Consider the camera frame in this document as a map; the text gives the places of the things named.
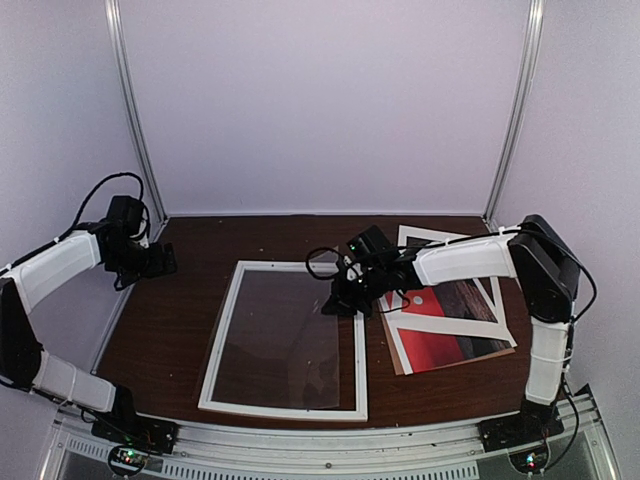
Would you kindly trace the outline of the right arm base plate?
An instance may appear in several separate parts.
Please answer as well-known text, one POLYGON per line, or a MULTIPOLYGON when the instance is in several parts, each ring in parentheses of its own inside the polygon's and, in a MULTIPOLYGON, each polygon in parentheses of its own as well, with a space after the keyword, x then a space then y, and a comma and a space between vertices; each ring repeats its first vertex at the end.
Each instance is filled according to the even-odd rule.
POLYGON ((478 430, 484 451, 494 452, 543 441, 563 433, 564 425, 556 400, 542 405, 523 399, 518 412, 483 420, 478 430))

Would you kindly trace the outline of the white mat board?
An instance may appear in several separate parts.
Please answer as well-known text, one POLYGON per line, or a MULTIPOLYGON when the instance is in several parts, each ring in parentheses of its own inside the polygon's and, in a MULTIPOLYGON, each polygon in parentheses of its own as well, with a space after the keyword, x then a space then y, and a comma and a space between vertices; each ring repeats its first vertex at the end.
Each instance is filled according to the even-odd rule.
POLYGON ((516 341, 509 332, 496 277, 472 278, 384 295, 379 307, 388 325, 398 330, 516 341))

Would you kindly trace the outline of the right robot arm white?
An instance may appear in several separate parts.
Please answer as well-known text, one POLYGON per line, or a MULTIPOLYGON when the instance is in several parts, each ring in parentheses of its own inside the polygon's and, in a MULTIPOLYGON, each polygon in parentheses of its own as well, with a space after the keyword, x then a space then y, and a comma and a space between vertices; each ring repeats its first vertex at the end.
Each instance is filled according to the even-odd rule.
POLYGON ((370 316, 389 292, 408 292, 472 278, 518 281, 533 328, 529 377, 524 398, 531 403, 513 419, 519 440, 535 440, 551 424, 551 405, 569 363, 575 301, 585 270, 540 215, 498 232, 396 246, 372 226, 352 238, 348 253, 329 276, 325 315, 370 316))

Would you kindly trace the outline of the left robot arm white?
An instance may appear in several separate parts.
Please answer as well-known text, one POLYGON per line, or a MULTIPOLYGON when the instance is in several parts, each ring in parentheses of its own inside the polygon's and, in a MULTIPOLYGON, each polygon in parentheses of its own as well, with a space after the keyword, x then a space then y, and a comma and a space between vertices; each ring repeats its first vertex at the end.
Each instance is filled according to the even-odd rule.
POLYGON ((144 433, 138 415, 117 405, 125 389, 95 376, 45 348, 31 323, 49 298, 102 267, 126 289, 143 279, 177 271, 170 243, 134 239, 122 228, 103 222, 58 238, 31 258, 11 264, 1 274, 1 379, 21 391, 37 391, 65 403, 106 413, 106 429, 123 444, 144 433))

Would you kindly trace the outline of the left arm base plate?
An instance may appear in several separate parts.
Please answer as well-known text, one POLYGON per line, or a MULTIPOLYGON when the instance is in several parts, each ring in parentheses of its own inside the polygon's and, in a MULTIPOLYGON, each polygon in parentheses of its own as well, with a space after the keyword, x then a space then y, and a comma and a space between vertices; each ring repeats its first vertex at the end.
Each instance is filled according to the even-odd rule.
POLYGON ((178 433, 175 422, 141 416, 135 411, 97 412, 86 407, 80 411, 95 437, 152 454, 169 455, 174 451, 178 433))

